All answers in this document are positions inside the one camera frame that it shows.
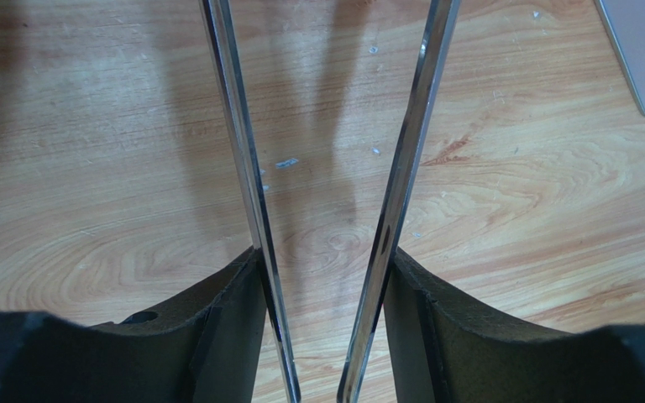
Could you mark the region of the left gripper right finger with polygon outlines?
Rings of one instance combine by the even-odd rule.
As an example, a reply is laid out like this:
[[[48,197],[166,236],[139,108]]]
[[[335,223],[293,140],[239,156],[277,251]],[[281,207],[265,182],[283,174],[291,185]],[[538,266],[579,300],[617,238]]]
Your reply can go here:
[[[400,402],[645,402],[645,324],[543,327],[404,251],[391,264],[384,311]]]

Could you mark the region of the metal serving tongs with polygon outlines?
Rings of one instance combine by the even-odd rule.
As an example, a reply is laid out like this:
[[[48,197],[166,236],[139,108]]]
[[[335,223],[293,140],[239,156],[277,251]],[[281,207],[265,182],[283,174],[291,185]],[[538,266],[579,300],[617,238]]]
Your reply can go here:
[[[275,258],[254,131],[244,90],[244,78],[227,1],[201,1],[202,19],[216,69],[233,159],[239,177],[254,249],[264,260],[264,294],[275,334],[281,372],[290,402],[302,399],[292,352],[280,276]],[[383,299],[403,229],[424,141],[433,114],[438,86],[454,32],[460,3],[432,1],[418,52],[415,76],[385,189],[342,378],[339,402],[355,402],[375,337]]]

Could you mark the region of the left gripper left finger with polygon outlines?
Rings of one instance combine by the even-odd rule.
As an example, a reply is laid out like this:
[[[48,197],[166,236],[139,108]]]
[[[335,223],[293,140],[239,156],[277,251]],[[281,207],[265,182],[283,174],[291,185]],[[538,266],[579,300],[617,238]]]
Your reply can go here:
[[[0,402],[249,402],[265,321],[261,255],[120,323],[0,311]]]

